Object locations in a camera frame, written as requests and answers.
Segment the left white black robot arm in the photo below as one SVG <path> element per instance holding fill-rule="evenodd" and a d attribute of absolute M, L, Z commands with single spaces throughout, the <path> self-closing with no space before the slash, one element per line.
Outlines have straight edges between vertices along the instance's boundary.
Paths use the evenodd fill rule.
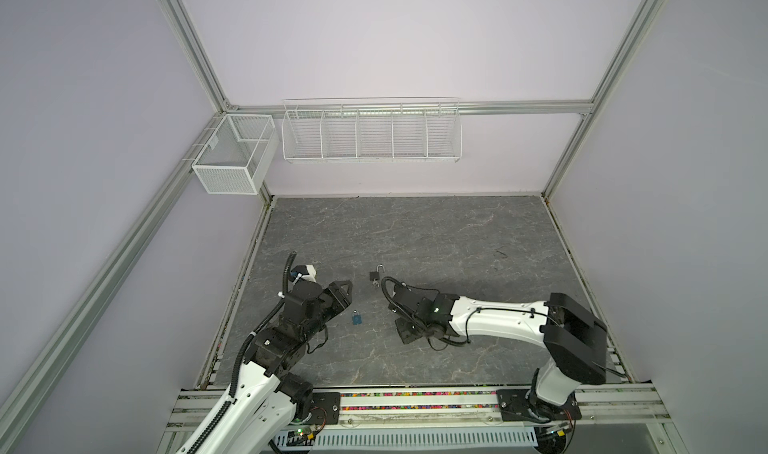
<path fill-rule="evenodd" d="M 316 281 L 312 265 L 283 268 L 279 301 L 248 333 L 224 394 L 178 449 L 180 453 L 260 453 L 291 422 L 311 415 L 313 386 L 291 372 L 352 303 L 353 283 Z"/>

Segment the black padlock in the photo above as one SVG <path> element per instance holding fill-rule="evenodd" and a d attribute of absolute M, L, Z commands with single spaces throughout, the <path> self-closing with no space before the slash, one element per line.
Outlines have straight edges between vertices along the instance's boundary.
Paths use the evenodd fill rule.
<path fill-rule="evenodd" d="M 373 271 L 369 272 L 369 281 L 374 287 L 380 286 L 381 280 L 384 277 L 384 273 L 385 266 L 383 264 L 378 264 Z"/>

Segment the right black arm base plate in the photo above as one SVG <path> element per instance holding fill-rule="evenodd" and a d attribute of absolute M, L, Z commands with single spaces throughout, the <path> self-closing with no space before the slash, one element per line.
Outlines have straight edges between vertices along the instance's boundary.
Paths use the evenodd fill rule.
<path fill-rule="evenodd" d="M 555 406 L 541 400 L 531 402 L 528 388 L 498 389 L 496 397 L 504 422 L 531 422 L 545 424 L 554 421 L 578 421 L 582 414 L 572 392 L 562 406 Z"/>

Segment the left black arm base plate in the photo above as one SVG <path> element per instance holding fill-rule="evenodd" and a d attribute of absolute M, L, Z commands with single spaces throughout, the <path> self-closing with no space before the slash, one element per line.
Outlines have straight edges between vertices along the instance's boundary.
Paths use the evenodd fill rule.
<path fill-rule="evenodd" d="M 280 431 L 335 425 L 339 421 L 340 410 L 338 392 L 309 392 L 294 400 L 277 391 L 255 404 L 249 414 L 256 427 Z"/>

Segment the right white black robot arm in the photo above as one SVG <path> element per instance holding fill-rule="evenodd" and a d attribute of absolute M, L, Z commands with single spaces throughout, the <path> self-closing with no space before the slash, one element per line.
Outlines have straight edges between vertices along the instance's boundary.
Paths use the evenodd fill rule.
<path fill-rule="evenodd" d="M 396 328 L 405 344 L 419 339 L 465 347 L 476 337 L 525 342 L 547 351 L 521 394 L 501 394 L 506 420 L 545 424 L 581 418 L 575 391 L 606 382 L 607 325 L 564 293 L 545 301 L 501 303 L 421 288 L 382 277 L 378 286 L 389 309 L 398 315 Z"/>

